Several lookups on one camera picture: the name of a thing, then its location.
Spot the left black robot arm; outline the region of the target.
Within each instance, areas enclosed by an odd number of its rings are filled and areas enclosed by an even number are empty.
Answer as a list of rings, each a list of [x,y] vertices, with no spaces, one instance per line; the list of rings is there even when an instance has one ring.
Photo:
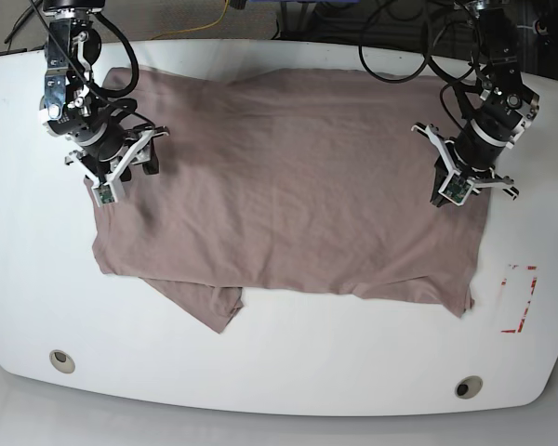
[[[432,58],[436,38],[432,24],[451,7],[432,13],[421,29],[421,52],[432,71],[453,90],[461,117],[454,123],[455,138],[444,138],[434,125],[417,123],[414,130],[437,149],[431,203],[436,207],[452,203],[462,206],[473,194],[501,189],[512,198],[519,195],[510,177],[495,170],[497,158],[512,149],[539,111],[539,96],[523,82],[517,58],[518,35],[506,16],[502,1],[469,1],[455,7],[468,16],[476,48],[472,51],[468,84],[454,77]]]

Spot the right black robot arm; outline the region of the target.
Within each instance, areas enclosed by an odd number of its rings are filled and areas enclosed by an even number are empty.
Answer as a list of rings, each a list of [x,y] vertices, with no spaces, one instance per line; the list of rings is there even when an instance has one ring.
[[[47,33],[40,121],[50,135],[75,144],[65,163],[77,166],[90,180],[96,204],[118,203],[132,178],[132,166],[141,166],[147,176],[158,174],[154,141],[169,133],[140,114],[130,96],[140,79],[134,49],[104,17],[101,1],[39,1],[30,7]],[[117,37],[128,56],[130,81],[120,89],[100,86],[94,79],[102,48],[95,21]]]

